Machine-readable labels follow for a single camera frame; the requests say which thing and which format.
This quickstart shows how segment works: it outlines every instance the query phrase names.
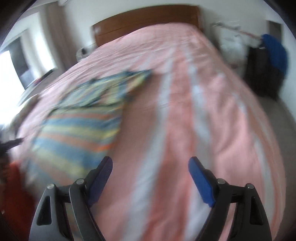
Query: wrinkled fabric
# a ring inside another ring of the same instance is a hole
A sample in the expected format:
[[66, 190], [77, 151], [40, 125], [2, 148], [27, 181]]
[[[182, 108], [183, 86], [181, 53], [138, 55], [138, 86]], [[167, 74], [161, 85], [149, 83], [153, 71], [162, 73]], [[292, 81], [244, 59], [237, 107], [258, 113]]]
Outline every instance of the wrinkled fabric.
[[[248, 87], [191, 25], [139, 29], [60, 76], [20, 128], [19, 137], [26, 139], [14, 151], [23, 171], [40, 123], [67, 89], [126, 69], [152, 69], [153, 75], [123, 111], [108, 153], [113, 171], [91, 210], [105, 239], [195, 240], [210, 208], [188, 172], [192, 156], [232, 185], [253, 183], [275, 238], [285, 207], [285, 175], [274, 133]], [[42, 192], [35, 189], [36, 199]], [[233, 213], [232, 205], [220, 240], [227, 239]]]
[[92, 79], [70, 90], [53, 108], [33, 140], [26, 174], [39, 189], [69, 185], [96, 169], [120, 131], [122, 110], [150, 70]]

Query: bed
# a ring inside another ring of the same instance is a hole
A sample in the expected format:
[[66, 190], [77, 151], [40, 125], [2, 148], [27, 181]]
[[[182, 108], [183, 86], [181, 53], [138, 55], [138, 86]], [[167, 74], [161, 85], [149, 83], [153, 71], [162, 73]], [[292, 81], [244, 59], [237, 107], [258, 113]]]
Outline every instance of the bed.
[[[195, 240], [210, 208], [188, 172], [192, 156], [232, 185], [253, 183], [275, 238], [285, 207], [279, 147], [254, 95], [202, 34], [199, 8], [136, 9], [95, 24], [93, 32], [99, 48], [42, 92], [20, 127], [25, 141], [13, 154], [36, 200], [48, 183], [76, 178], [67, 172], [74, 163], [59, 168], [32, 153], [42, 123], [69, 89], [123, 70], [150, 69], [149, 81], [124, 105], [107, 150], [113, 172], [92, 207], [106, 240]], [[221, 240], [233, 213], [231, 206]]]

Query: wooden headboard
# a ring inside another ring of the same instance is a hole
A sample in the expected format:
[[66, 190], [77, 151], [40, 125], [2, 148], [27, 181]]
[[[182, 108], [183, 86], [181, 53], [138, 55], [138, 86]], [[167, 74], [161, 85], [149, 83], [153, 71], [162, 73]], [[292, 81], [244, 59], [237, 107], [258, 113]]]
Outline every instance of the wooden headboard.
[[190, 5], [160, 5], [139, 8], [106, 18], [92, 26], [97, 46], [137, 29], [158, 23], [190, 23], [201, 29], [200, 9]]

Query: blue cloth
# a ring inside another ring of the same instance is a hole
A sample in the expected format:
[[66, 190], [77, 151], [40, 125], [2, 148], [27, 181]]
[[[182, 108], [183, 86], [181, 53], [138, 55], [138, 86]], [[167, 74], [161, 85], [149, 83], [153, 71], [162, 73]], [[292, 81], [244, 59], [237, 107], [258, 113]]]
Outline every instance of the blue cloth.
[[210, 207], [213, 207], [216, 203], [214, 198], [214, 190], [207, 177], [203, 174], [201, 169], [195, 163], [194, 158], [190, 158], [188, 162], [188, 169], [191, 177], [202, 197], [204, 203], [207, 203]]
[[287, 52], [283, 45], [269, 34], [262, 35], [263, 43], [270, 55], [271, 65], [279, 69], [286, 76], [288, 69]]

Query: metal screw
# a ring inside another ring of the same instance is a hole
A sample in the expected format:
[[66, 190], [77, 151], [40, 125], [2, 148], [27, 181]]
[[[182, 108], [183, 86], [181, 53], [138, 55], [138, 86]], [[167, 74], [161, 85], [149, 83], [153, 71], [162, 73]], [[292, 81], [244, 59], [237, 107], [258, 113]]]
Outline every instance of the metal screw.
[[218, 178], [217, 179], [217, 182], [219, 183], [219, 184], [225, 184], [225, 180], [223, 179], [223, 178]]
[[250, 188], [250, 189], [253, 189], [253, 188], [254, 188], [254, 185], [251, 184], [251, 183], [248, 183], [248, 184], [247, 184], [247, 187]]
[[82, 179], [82, 178], [80, 178], [76, 181], [76, 184], [78, 184], [78, 185], [80, 185], [82, 183], [84, 183], [84, 179]]
[[48, 184], [47, 189], [52, 189], [54, 187], [54, 184]]

